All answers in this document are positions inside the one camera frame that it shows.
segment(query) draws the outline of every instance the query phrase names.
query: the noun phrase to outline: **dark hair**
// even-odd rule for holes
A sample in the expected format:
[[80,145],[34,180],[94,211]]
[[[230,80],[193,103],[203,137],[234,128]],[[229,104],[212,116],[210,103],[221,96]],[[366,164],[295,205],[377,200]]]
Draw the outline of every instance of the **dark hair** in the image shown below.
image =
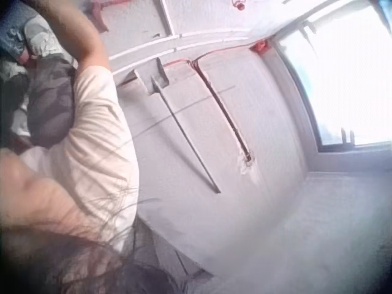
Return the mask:
[[0,293],[180,293],[165,271],[77,236],[18,228],[1,243]]

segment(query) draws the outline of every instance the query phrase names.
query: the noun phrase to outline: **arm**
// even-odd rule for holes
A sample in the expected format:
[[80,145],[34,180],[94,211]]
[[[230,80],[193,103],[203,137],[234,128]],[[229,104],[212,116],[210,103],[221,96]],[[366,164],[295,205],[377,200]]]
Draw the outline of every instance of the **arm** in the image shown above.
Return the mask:
[[107,52],[94,25],[70,0],[23,0],[49,23],[61,45],[79,63],[78,73],[89,66],[110,70]]

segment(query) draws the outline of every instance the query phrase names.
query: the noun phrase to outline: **red fitting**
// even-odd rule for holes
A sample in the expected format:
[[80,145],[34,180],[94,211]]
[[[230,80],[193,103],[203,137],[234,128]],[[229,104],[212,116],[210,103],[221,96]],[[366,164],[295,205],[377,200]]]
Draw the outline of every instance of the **red fitting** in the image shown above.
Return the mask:
[[235,2],[234,2],[234,0],[232,0],[233,6],[240,11],[245,9],[245,2],[246,2],[246,0],[237,0]]
[[264,54],[270,49],[270,45],[267,40],[258,41],[255,45],[251,46],[251,50],[258,54]]

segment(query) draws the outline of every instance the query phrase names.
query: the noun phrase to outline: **pipe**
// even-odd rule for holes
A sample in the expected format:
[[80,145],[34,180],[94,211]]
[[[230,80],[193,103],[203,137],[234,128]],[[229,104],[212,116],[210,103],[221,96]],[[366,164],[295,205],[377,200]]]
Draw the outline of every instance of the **pipe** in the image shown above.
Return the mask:
[[196,59],[195,61],[192,61],[191,66],[196,71],[196,73],[198,73],[200,78],[203,80],[203,82],[206,85],[206,87],[208,88],[209,92],[215,98],[215,101],[218,104],[220,110],[222,110],[222,113],[224,114],[228,124],[232,128],[232,130],[235,134],[235,137],[237,138],[239,144],[241,145],[241,148],[242,148],[244,155],[245,155],[245,161],[247,163],[251,162],[252,155],[251,155],[251,152],[249,151],[249,148],[246,146],[244,139],[242,138],[241,134],[239,133],[239,130],[237,129],[237,127],[235,126],[235,123],[232,120],[230,114],[228,113],[228,110],[226,109],[225,105],[223,104],[223,102],[221,101],[221,99],[219,98],[219,96],[217,95],[217,93],[215,92],[213,87],[211,86],[211,83],[208,81],[208,79],[206,78],[206,76],[204,75],[202,70],[200,69],[200,66],[198,65],[198,60]]
[[196,31],[196,32],[185,32],[183,34],[178,34],[178,35],[173,35],[173,36],[168,36],[164,37],[158,40],[154,40],[148,43],[141,44],[139,46],[132,47],[130,49],[124,50],[122,52],[119,52],[115,55],[109,56],[109,60],[114,60],[117,58],[120,58],[126,54],[135,52],[137,50],[153,46],[155,44],[163,43],[166,41],[170,40],[175,40],[175,39],[182,39],[186,37],[192,37],[192,36],[200,36],[200,35],[206,35],[206,34],[218,34],[218,33],[228,33],[228,32],[249,32],[251,29],[242,29],[242,28],[226,28],[226,29],[207,29],[205,31]]
[[162,6],[162,9],[164,10],[165,20],[166,20],[167,26],[169,28],[169,34],[171,36],[174,36],[175,31],[174,31],[172,19],[170,18],[170,15],[169,15],[169,9],[167,8],[166,0],[160,0],[160,4]]
[[181,51],[181,50],[185,50],[185,49],[193,48],[193,47],[197,47],[197,46],[202,46],[202,45],[209,45],[209,44],[223,43],[223,42],[234,42],[234,41],[247,40],[247,39],[248,39],[247,37],[232,37],[232,38],[217,39],[217,40],[212,40],[212,41],[207,41],[207,42],[199,42],[199,43],[193,43],[193,44],[186,45],[186,46],[175,47],[175,48],[172,48],[172,49],[169,49],[169,50],[166,50],[166,51],[163,51],[163,52],[160,52],[160,53],[151,55],[151,56],[149,56],[149,57],[146,57],[146,58],[141,59],[141,60],[139,60],[139,61],[136,61],[136,62],[134,62],[134,63],[131,63],[131,64],[129,64],[128,66],[124,66],[124,67],[122,67],[122,68],[120,68],[120,69],[114,71],[114,72],[113,72],[113,75],[120,74],[121,72],[124,72],[124,71],[126,71],[126,70],[128,70],[128,69],[131,69],[131,68],[133,68],[133,67],[135,67],[135,66],[138,66],[138,65],[140,65],[140,64],[142,64],[142,63],[144,63],[144,62],[150,61],[150,60],[152,60],[152,59],[154,59],[154,58],[157,58],[157,57],[161,57],[161,56],[163,56],[163,55],[167,55],[167,54],[170,54],[170,53],[174,53],[174,52],[176,52],[176,51]]

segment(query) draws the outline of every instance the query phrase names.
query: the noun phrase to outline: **metal rod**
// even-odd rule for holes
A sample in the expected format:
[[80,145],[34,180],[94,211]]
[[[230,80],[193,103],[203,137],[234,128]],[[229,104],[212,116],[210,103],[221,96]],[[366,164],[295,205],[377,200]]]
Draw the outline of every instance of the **metal rod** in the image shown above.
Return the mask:
[[183,133],[183,136],[185,138],[185,140],[188,142],[188,145],[190,146],[190,148],[193,150],[194,154],[196,155],[198,161],[200,162],[200,164],[202,165],[202,167],[204,168],[204,171],[206,172],[206,174],[208,175],[209,179],[211,180],[212,184],[215,187],[216,192],[219,194],[221,193],[221,190],[218,188],[218,185],[216,184],[216,182],[213,179],[213,176],[209,173],[207,166],[204,164],[203,159],[201,158],[201,156],[199,155],[198,151],[196,150],[196,147],[193,145],[192,141],[190,140],[190,138],[188,137],[188,135],[185,133],[185,130],[183,129],[183,127],[181,126],[181,124],[179,123],[176,115],[174,114],[172,108],[170,107],[167,99],[165,98],[165,95],[163,94],[162,88],[158,85],[158,82],[152,78],[153,80],[153,85],[156,88],[156,91],[160,94],[162,100],[164,101],[167,109],[169,110],[171,116],[173,117],[173,119],[175,120],[175,122],[177,123],[177,126],[179,128],[179,130],[181,131],[181,133]]

